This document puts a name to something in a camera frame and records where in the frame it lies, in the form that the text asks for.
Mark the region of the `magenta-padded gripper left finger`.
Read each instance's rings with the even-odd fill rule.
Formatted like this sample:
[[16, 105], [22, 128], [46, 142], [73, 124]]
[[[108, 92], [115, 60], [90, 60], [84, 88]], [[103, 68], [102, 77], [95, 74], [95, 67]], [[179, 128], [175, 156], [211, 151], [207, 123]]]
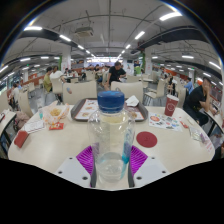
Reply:
[[88, 146], [77, 156], [66, 158], [55, 175], [84, 188], [95, 188], [97, 175], [92, 148]]

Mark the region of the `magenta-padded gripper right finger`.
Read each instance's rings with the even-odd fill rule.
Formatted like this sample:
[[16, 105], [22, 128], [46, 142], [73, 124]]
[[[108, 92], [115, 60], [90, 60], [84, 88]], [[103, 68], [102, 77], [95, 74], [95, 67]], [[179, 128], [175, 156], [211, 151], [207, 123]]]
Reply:
[[128, 168], [130, 187], [143, 187], [169, 174], [170, 172], [155, 156], [147, 156], [139, 148], [132, 147]]

